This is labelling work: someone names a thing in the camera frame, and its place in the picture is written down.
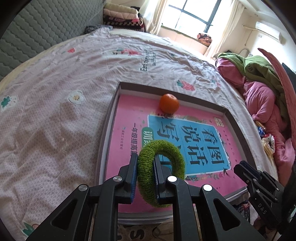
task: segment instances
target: air conditioner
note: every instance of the air conditioner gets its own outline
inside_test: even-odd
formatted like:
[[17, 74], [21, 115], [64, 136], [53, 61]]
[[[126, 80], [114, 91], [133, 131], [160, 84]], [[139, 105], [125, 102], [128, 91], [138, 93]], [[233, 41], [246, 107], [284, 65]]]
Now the air conditioner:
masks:
[[275, 30], [272, 27], [267, 26], [266, 24], [256, 22], [256, 29], [267, 34], [268, 36], [275, 39], [277, 42], [282, 43], [283, 42], [283, 36], [281, 32]]

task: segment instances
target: pink blanket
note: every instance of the pink blanket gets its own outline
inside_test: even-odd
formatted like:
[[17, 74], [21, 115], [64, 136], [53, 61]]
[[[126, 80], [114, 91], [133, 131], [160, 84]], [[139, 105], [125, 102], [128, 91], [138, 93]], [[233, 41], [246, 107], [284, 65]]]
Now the pink blanket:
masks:
[[219, 58], [216, 62], [216, 66], [221, 76], [234, 86], [245, 98], [246, 107], [253, 120], [258, 120], [263, 123], [267, 133], [275, 137], [276, 151], [274, 161], [278, 169], [279, 181], [285, 186], [290, 177], [291, 168], [295, 160], [296, 114], [293, 112], [293, 106], [296, 105], [296, 94], [286, 71], [279, 61], [271, 53], [263, 49], [258, 50], [271, 62], [285, 90], [292, 131], [292, 137], [287, 140], [282, 134], [287, 128], [287, 123], [282, 120], [279, 108], [275, 105], [275, 95], [273, 91], [263, 83], [256, 81], [249, 82], [229, 60]]

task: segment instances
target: triangular cutout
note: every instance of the triangular cutout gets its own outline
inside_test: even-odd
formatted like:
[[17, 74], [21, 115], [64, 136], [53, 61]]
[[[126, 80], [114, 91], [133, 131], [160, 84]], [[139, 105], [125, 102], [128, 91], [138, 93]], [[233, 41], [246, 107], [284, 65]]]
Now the triangular cutout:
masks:
[[219, 199], [214, 199], [214, 205], [218, 212], [222, 227], [225, 231], [238, 227], [240, 221], [222, 204]]
[[52, 225], [67, 230], [77, 204], [77, 199], [72, 200], [52, 221]]

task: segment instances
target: green fuzzy hair tie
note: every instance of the green fuzzy hair tie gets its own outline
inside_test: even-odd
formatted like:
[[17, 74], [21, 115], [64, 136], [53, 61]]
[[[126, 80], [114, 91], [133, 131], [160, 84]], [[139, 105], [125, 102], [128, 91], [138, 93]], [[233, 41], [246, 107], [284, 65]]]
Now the green fuzzy hair tie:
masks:
[[155, 140], [147, 144], [140, 151], [137, 164], [139, 190], [143, 199], [154, 207], [167, 207], [156, 202], [153, 177], [153, 160], [156, 154], [167, 157], [173, 168], [172, 175], [183, 179], [185, 162], [179, 149], [165, 140]]

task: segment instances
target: red strawberry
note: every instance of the red strawberry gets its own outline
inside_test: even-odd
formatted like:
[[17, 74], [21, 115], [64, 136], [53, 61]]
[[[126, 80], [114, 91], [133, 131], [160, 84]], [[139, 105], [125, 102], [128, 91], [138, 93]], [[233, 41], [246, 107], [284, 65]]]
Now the red strawberry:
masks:
[[194, 86], [187, 83], [186, 81], [181, 80], [181, 83], [183, 84], [183, 86], [182, 86], [183, 89], [189, 90], [189, 91], [194, 91], [195, 90]]
[[71, 48], [67, 51], [68, 53], [74, 53], [75, 52], [75, 49], [74, 48]]

